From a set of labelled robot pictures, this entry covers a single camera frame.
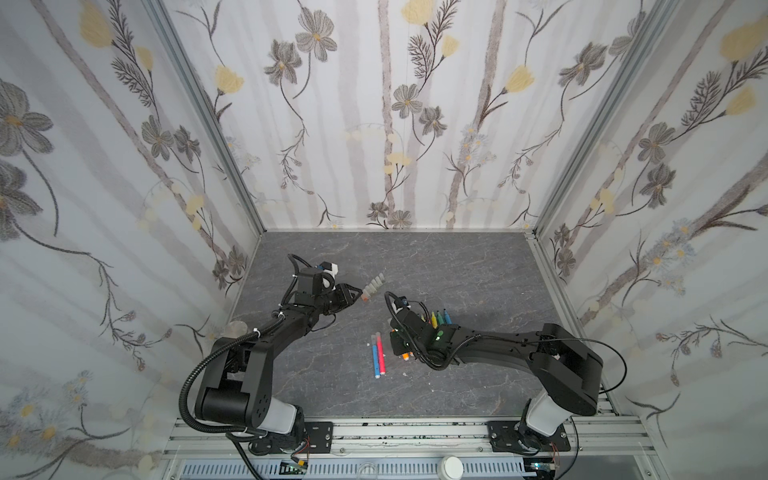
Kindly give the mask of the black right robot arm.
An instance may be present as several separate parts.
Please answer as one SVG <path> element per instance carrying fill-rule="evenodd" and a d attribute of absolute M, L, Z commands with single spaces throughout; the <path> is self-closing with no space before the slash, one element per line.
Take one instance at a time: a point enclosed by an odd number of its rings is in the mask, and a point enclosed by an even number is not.
<path fill-rule="evenodd" d="M 413 353 L 434 371 L 478 363 L 533 375 L 541 392 L 524 409 L 526 432 L 551 437 L 569 417 L 597 413 L 603 360 L 558 324 L 502 334 L 456 323 L 434 327 L 402 299 L 390 302 L 388 310 L 390 341 L 397 355 Z"/>

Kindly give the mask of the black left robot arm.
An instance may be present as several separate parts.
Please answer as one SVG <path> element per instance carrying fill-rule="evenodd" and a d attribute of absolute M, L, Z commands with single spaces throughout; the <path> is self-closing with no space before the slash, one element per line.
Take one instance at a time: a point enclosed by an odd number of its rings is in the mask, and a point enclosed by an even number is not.
<path fill-rule="evenodd" d="M 323 262 L 294 273 L 274 321 L 236 339 L 218 340 L 189 374 L 179 394 L 179 415 L 204 433 L 300 436 L 300 409 L 273 397 L 274 360 L 315 330 L 322 316 L 335 316 L 362 297 L 338 283 L 338 266 Z"/>

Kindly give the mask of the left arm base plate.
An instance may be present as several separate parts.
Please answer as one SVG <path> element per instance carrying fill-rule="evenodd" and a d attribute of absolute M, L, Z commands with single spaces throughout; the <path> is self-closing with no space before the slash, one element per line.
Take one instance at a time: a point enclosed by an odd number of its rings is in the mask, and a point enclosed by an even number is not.
<path fill-rule="evenodd" d="M 248 451 L 256 456 L 269 454 L 329 454 L 334 424 L 329 421 L 297 424 L 289 434 L 266 433 L 248 443 Z"/>

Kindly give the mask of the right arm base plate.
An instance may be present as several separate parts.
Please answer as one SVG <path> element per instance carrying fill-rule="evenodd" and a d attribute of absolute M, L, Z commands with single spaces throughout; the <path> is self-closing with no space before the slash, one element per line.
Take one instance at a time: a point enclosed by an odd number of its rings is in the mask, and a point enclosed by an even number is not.
<path fill-rule="evenodd" d="M 488 439 L 492 451 L 535 456 L 539 453 L 570 452 L 571 443 L 560 425 L 552 436 L 543 436 L 520 420 L 488 421 Z"/>

